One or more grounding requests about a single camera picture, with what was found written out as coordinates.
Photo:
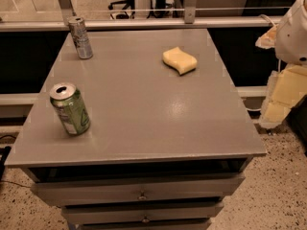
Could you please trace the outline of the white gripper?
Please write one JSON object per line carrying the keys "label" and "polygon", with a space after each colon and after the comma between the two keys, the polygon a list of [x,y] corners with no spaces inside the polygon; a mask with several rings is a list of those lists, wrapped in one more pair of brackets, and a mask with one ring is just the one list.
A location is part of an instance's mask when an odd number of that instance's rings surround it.
{"label": "white gripper", "polygon": [[272,26],[255,42],[262,49],[275,47],[278,59],[288,64],[272,71],[261,106],[259,125],[272,129],[282,124],[292,108],[307,95],[307,0],[296,0],[278,26]]}

